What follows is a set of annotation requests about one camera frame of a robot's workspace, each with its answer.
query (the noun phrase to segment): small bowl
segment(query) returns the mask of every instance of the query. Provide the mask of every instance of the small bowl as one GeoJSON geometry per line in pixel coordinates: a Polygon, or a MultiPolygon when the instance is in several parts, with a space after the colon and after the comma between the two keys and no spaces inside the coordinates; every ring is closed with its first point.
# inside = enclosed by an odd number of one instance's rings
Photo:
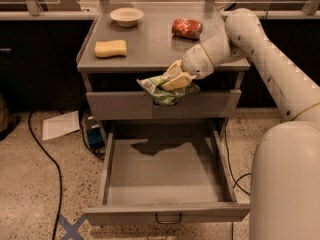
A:
{"type": "Polygon", "coordinates": [[[111,19],[117,21],[121,27],[133,27],[137,25],[143,16],[143,11],[137,8],[119,8],[110,13],[111,19]]]}

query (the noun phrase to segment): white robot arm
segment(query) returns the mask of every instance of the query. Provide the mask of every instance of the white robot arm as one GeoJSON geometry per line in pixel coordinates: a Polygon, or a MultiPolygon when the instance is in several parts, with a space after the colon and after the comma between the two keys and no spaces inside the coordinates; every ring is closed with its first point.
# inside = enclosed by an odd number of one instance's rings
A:
{"type": "Polygon", "coordinates": [[[191,48],[184,70],[201,79],[218,65],[250,57],[288,121],[269,130],[252,167],[250,240],[320,237],[320,88],[266,36],[257,16],[238,9],[225,33],[191,48]]]}

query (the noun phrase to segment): yellow sponge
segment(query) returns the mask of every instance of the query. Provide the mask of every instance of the yellow sponge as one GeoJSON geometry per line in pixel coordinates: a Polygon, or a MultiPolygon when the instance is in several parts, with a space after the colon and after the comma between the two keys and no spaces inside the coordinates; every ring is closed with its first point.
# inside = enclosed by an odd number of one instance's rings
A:
{"type": "Polygon", "coordinates": [[[127,43],[125,40],[96,42],[94,53],[97,58],[127,56],[127,43]]]}
{"type": "Polygon", "coordinates": [[[191,78],[189,73],[181,72],[178,76],[176,76],[169,82],[161,85],[161,88],[165,91],[171,91],[173,89],[185,87],[189,84],[191,84],[191,78]]]}

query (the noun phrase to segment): crumpled bag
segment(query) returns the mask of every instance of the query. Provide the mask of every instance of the crumpled bag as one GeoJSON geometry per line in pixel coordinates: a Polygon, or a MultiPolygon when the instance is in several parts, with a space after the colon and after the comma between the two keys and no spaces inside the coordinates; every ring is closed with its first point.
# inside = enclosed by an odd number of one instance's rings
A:
{"type": "Polygon", "coordinates": [[[161,85],[168,82],[169,75],[154,76],[151,78],[137,80],[138,84],[153,99],[154,103],[160,106],[172,106],[177,104],[183,97],[200,91],[199,86],[191,82],[189,85],[176,88],[170,91],[161,89],[161,85]]]}

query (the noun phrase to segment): background cabinet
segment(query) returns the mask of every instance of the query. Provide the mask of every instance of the background cabinet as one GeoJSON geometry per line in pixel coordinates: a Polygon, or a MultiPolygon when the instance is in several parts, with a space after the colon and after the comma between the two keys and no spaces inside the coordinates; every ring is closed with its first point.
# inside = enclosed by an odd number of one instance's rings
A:
{"type": "Polygon", "coordinates": [[[80,105],[83,87],[75,58],[91,23],[0,23],[0,48],[6,49],[0,54],[0,91],[10,110],[80,105]]]}

